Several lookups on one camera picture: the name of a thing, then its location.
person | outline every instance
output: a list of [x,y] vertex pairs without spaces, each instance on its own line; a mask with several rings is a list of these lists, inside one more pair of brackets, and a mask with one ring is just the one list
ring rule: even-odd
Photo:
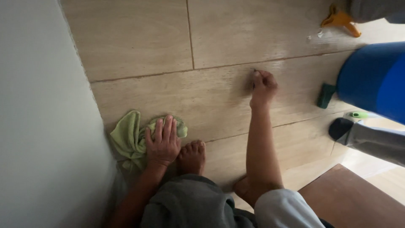
[[[181,147],[176,120],[168,115],[164,126],[162,119],[157,122],[154,141],[146,130],[147,167],[108,227],[324,227],[302,196],[283,186],[269,111],[277,82],[262,70],[255,70],[253,78],[246,176],[235,183],[234,191],[255,214],[236,209],[229,194],[203,177],[205,143]],[[175,160],[180,176],[160,187]]]

orange clothespin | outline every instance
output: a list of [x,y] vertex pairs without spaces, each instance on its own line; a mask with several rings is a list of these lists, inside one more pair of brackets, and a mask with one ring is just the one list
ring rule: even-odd
[[351,23],[352,21],[352,17],[350,17],[342,10],[338,9],[335,4],[332,4],[329,8],[329,16],[324,21],[322,21],[321,27],[344,26],[354,37],[357,38],[361,35],[361,32],[356,28],[354,24]]

floor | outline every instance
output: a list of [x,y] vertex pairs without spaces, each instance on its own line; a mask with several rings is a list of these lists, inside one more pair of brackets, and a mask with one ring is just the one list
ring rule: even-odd
[[106,130],[132,109],[142,123],[181,117],[189,128],[183,143],[207,142],[206,176],[225,190],[245,173],[249,73],[272,72],[281,87],[271,110],[277,153],[286,187],[298,190],[345,156],[333,150],[327,127],[354,107],[334,97],[318,108],[322,83],[335,83],[355,49],[405,37],[405,25],[384,19],[359,24],[360,38],[320,29],[332,2],[62,0],[62,7]]

brown wooden board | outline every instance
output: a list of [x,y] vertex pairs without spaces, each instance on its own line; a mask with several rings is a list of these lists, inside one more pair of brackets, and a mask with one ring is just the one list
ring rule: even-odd
[[405,227],[405,206],[341,164],[298,192],[336,228]]

blue bucket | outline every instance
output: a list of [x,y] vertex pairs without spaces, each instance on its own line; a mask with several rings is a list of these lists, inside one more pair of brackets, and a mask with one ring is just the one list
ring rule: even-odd
[[337,79],[339,98],[405,124],[405,42],[370,44],[354,52]]

